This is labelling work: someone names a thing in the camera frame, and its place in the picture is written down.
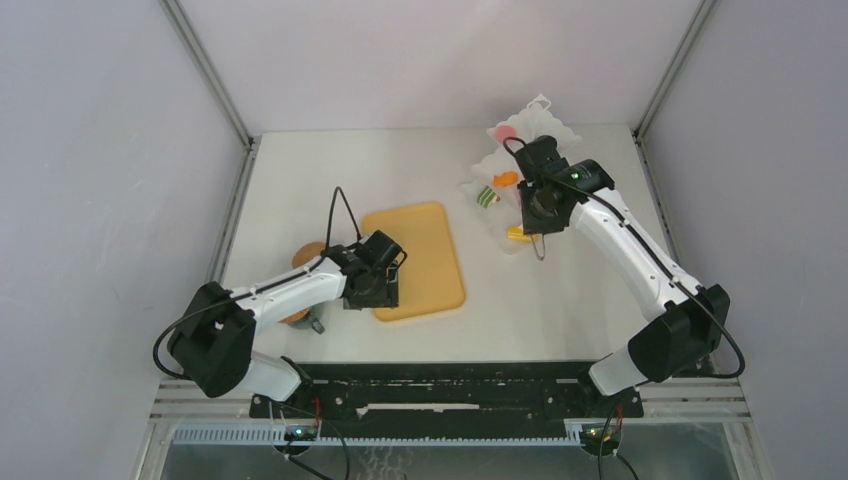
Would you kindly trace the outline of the small orange pastry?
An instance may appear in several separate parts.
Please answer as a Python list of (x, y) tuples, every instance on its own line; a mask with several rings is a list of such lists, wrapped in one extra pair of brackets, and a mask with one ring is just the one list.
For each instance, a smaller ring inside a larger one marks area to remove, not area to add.
[(499, 175), (494, 175), (492, 185), (497, 188), (508, 188), (517, 184), (522, 179), (521, 175), (516, 171), (507, 171)]

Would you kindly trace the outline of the yellow serving tray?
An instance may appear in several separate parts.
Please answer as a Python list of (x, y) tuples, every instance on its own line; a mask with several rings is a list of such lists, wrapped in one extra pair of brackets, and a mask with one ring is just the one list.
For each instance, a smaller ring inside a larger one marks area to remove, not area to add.
[(462, 307), (466, 291), (447, 212), (438, 202), (425, 202), (370, 213), (367, 233), (387, 234), (406, 252), (398, 270), (399, 305), (379, 308), (384, 323), (439, 315)]

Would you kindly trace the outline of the yellow cream cake slice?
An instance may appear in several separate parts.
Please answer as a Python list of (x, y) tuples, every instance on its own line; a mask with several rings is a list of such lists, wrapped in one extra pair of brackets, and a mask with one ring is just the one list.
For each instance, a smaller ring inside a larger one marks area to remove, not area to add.
[(506, 236), (509, 240), (523, 243), (533, 243), (541, 240), (539, 234), (525, 233), (521, 226), (511, 227), (507, 230)]

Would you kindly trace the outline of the green layered cake slice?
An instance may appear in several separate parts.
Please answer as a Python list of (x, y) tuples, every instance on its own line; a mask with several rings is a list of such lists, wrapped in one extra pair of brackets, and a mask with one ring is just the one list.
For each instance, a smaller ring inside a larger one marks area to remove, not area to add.
[(491, 205), (499, 203), (500, 200), (499, 194), (487, 185), (483, 186), (476, 197), (476, 203), (483, 209), (488, 209)]

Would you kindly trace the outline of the white three tier stand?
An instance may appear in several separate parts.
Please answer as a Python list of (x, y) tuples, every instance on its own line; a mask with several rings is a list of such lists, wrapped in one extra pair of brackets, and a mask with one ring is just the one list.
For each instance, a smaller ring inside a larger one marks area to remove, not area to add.
[[(524, 177), (514, 158), (503, 147), (503, 140), (512, 136), (529, 142), (548, 135), (556, 139), (560, 154), (564, 154), (582, 141), (580, 136), (551, 113), (551, 106), (552, 102), (539, 94), (518, 113), (488, 129), (487, 134), (496, 142), (495, 151), (472, 165), (470, 168), (472, 179), (459, 186), (492, 240), (506, 254), (515, 254), (529, 248), (532, 244), (511, 241), (506, 236), (507, 230), (511, 227), (523, 228), (518, 183)], [(507, 171), (518, 172), (522, 179), (508, 188), (494, 187), (493, 176)], [(493, 188), (501, 198), (499, 203), (491, 205), (488, 209), (483, 209), (476, 203), (476, 197), (484, 185)]]

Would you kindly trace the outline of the pink handled metal tongs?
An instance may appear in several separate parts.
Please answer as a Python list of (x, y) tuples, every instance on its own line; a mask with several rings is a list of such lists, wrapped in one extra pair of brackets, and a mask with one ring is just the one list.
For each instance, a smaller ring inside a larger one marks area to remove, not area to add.
[(546, 258), (545, 236), (543, 234), (532, 234), (530, 240), (536, 259), (540, 262), (544, 261)]

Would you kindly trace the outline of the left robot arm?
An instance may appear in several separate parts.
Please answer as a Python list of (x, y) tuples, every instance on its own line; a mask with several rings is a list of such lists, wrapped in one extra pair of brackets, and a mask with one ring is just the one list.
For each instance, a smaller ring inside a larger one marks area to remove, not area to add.
[(290, 417), (305, 414), (313, 394), (307, 376), (285, 356), (270, 356), (255, 340), (284, 319), (341, 301), (348, 310), (396, 308), (399, 270), (408, 255), (381, 230), (349, 246), (324, 247), (315, 257), (271, 280), (226, 289), (201, 286), (185, 313), (155, 345), (209, 398), (233, 390), (267, 397)]

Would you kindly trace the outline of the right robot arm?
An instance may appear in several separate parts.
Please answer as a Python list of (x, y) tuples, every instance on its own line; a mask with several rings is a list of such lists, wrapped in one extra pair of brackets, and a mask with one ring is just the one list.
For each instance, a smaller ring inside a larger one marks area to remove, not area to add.
[(670, 258), (599, 163), (570, 163), (551, 136), (508, 137), (503, 147), (523, 177), (517, 189), (525, 231), (541, 237), (569, 227), (581, 232), (622, 277), (646, 320), (624, 346), (589, 368), (589, 382), (577, 391), (584, 412), (605, 415), (618, 393), (663, 382), (717, 349), (726, 337), (728, 293), (704, 286)]

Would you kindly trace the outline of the grey mug with rattan lid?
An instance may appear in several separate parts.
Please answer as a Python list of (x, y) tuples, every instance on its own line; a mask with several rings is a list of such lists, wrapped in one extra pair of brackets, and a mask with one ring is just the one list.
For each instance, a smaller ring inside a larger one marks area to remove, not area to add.
[(321, 335), (326, 331), (321, 321), (323, 313), (324, 307), (322, 305), (316, 305), (292, 314), (281, 320), (280, 323), (294, 329), (310, 330)]

